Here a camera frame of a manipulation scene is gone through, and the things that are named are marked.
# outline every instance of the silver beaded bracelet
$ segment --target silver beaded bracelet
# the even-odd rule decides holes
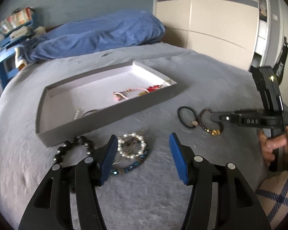
[[[123,152],[122,150],[122,145],[125,143],[125,139],[127,137],[134,137],[136,139],[137,142],[141,143],[141,149],[137,152],[137,154],[131,154],[128,155],[126,152]],[[144,141],[144,138],[142,136],[137,135],[136,133],[131,133],[131,134],[124,134],[123,137],[118,138],[118,147],[117,147],[117,151],[119,151],[119,153],[123,156],[126,157],[128,159],[135,159],[136,157],[139,157],[140,155],[143,154],[144,150],[146,147],[146,143]]]

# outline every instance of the gray box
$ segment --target gray box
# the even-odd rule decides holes
[[[115,101],[113,92],[165,84],[160,90]],[[36,115],[36,134],[47,146],[98,129],[168,100],[179,93],[172,79],[139,62],[125,62],[81,73],[45,87]],[[78,108],[99,111],[74,120]]]

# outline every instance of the gray bed sheet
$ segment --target gray bed sheet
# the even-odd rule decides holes
[[[56,153],[56,147],[46,148],[34,133],[44,87],[88,70],[145,59],[154,59],[142,63],[172,78],[184,90],[171,100],[86,134],[102,146],[110,134],[141,132],[151,147],[150,155],[139,168],[111,176],[103,187],[97,188],[108,229],[180,229],[191,187],[178,179],[168,145],[172,132],[177,133],[182,144],[191,146],[211,163],[235,163],[252,189],[256,189],[266,168],[255,129],[226,124],[222,135],[212,136],[200,127],[183,127],[177,118],[177,108],[184,105],[197,113],[205,107],[212,111],[262,107],[250,73],[163,43],[108,50],[30,65],[4,90],[0,98],[0,211],[13,228],[18,228]],[[84,149],[75,148],[63,166],[74,165],[84,157]],[[74,195],[71,208],[74,228],[79,229]]]

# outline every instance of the blue blanket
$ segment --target blue blanket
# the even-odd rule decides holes
[[[66,23],[23,42],[18,60],[28,63],[158,42],[163,24],[151,13],[122,10],[95,19]]]

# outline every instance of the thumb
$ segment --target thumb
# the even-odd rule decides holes
[[[277,136],[275,138],[268,139],[266,141],[266,146],[269,149],[272,149],[272,150],[275,150],[275,149],[278,149],[280,147],[283,147],[286,144],[287,144],[287,139],[286,139],[285,134]]]

